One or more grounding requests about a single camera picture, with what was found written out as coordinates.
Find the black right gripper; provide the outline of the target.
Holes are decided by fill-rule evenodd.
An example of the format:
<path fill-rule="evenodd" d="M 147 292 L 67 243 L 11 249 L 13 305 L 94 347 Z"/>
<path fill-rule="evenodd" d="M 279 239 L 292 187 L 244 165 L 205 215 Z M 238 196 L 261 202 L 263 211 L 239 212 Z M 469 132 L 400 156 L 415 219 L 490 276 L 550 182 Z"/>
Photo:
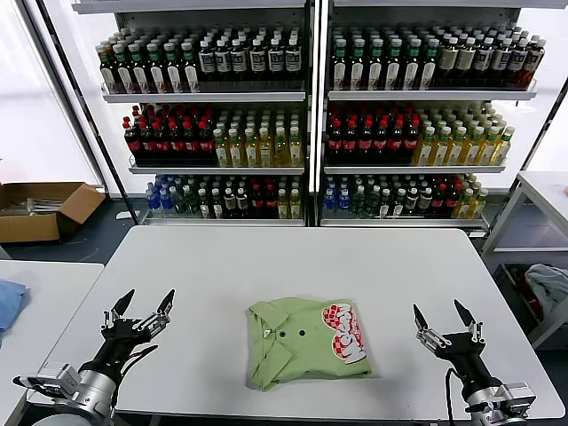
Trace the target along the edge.
<path fill-rule="evenodd" d="M 477 322 L 469 309 L 454 299 L 454 307 L 467 328 L 468 333 L 441 335 L 429 327 L 421 310 L 413 304 L 414 323 L 417 326 L 416 338 L 429 351 L 439 358 L 449 361 L 462 383 L 462 393 L 475 393 L 495 386 L 495 378 L 491 376 L 480 355 L 485 348 L 482 336 L 482 322 Z"/>

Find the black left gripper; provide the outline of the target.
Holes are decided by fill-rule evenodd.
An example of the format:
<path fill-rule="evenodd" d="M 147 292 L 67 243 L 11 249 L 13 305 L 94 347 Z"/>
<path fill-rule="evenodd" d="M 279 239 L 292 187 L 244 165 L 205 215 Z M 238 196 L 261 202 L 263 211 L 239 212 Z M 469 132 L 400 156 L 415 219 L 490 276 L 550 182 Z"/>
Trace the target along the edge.
<path fill-rule="evenodd" d="M 110 311 L 104 311 L 101 334 L 102 346 L 91 360 L 91 371 L 107 377 L 124 377 L 126 373 L 158 345 L 150 345 L 136 351 L 140 345 L 150 343 L 170 323 L 175 290 L 172 289 L 161 301 L 155 312 L 138 323 L 134 319 L 121 319 L 128 309 L 134 290 L 119 298 Z"/>

